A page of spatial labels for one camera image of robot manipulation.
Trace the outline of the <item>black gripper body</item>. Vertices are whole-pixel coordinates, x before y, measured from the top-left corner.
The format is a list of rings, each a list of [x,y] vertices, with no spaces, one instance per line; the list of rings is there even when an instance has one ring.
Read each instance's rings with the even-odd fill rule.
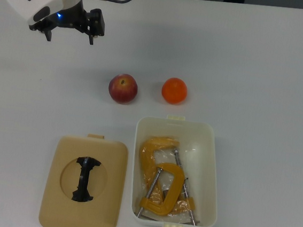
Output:
[[[49,15],[46,22],[55,27],[74,28],[80,32],[88,31],[87,12],[84,10],[82,1],[68,9]]]

